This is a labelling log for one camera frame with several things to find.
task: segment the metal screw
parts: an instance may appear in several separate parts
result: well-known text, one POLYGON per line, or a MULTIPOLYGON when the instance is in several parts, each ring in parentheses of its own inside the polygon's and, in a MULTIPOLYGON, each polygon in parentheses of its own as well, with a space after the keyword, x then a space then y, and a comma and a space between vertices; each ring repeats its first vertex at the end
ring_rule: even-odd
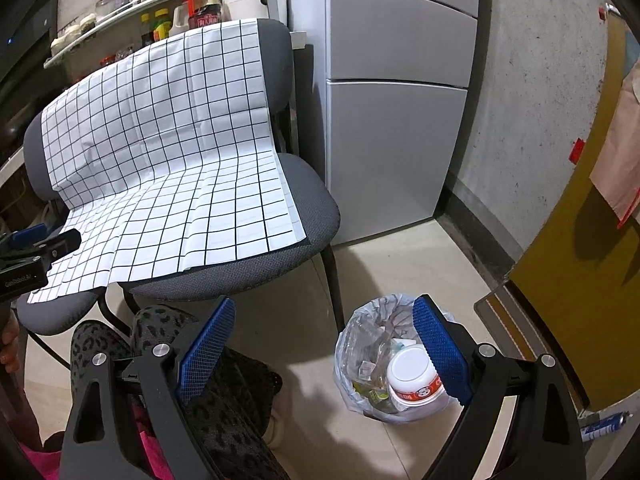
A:
POLYGON ((94 358, 91 359, 91 362, 96 366, 100 366, 106 360, 107 360, 107 356, 102 352, 100 352, 99 354, 94 355, 94 358))
POLYGON ((495 355, 495 348, 487 343, 480 345, 478 351, 480 355, 484 357, 493 357, 495 355))
POLYGON ((556 360, 554 359, 554 357, 552 355, 549 354, 544 354, 540 360, 542 361, 542 364, 545 365, 548 368, 553 368, 554 366, 556 366, 556 360))
POLYGON ((163 357, 169 353, 171 347, 167 343, 160 343, 154 346, 154 355, 156 357, 163 357))

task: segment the plastic bag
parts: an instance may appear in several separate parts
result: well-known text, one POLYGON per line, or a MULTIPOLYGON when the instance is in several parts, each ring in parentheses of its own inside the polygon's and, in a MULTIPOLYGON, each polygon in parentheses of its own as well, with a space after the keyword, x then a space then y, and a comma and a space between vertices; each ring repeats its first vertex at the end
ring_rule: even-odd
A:
MULTIPOLYGON (((394 338, 420 342, 414 328, 414 297, 391 294, 369 301, 357 309, 338 337, 334 354, 334 381, 342 400, 352 412, 382 422, 402 424, 425 418, 444 409, 449 396, 428 410, 410 408, 398 412, 385 395, 386 366, 399 349, 394 338)), ((454 321, 449 312, 444 317, 454 321)))

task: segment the white grid sheet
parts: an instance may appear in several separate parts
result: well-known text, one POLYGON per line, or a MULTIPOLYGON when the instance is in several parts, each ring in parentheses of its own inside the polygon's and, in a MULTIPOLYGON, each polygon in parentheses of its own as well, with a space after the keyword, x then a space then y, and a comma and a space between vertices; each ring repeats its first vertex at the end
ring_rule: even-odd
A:
POLYGON ((305 238, 274 148, 257 22, 191 30, 91 74, 42 113, 47 169, 80 249, 49 301, 263 254, 305 238))

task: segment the chair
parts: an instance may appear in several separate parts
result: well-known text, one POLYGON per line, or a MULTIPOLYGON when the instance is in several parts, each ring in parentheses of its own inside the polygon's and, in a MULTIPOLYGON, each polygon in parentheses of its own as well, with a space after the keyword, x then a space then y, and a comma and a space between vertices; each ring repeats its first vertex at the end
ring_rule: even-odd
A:
MULTIPOLYGON (((270 114, 286 108, 293 80, 293 55, 287 28, 275 20, 258 20, 258 37, 270 114)), ((119 283, 129 308, 139 307, 133 295, 155 301, 213 300, 220 294, 235 294, 269 282, 320 254, 327 276, 338 331, 344 329, 337 269, 331 240, 340 226, 338 207, 315 171, 294 155, 278 155, 306 238, 295 245, 234 262, 195 267, 190 270, 138 282, 119 283)), ((59 199, 52 190, 46 170, 40 115, 30 124, 24 138, 24 158, 30 183, 43 200, 59 199)), ((20 322, 32 333, 53 335, 71 328, 98 302, 104 317, 118 330, 129 327, 108 309, 105 288, 62 296, 43 303, 17 302, 20 322)))

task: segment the finger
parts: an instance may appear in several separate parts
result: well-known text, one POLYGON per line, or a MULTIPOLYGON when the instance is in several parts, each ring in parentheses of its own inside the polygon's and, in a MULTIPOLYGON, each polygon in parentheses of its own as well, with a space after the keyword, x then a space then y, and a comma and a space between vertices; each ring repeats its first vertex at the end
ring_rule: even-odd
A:
POLYGON ((17 372, 20 369, 20 359, 15 358, 13 361, 6 364, 4 366, 4 369, 8 374, 13 374, 14 372, 17 372))
POLYGON ((9 316, 9 321, 6 322, 6 326, 2 330, 2 344, 8 345, 18 337, 19 333, 20 326, 18 325, 18 320, 15 319, 15 314, 12 312, 9 316))
POLYGON ((18 340, 14 339, 0 352, 0 363, 9 364, 18 357, 18 340))

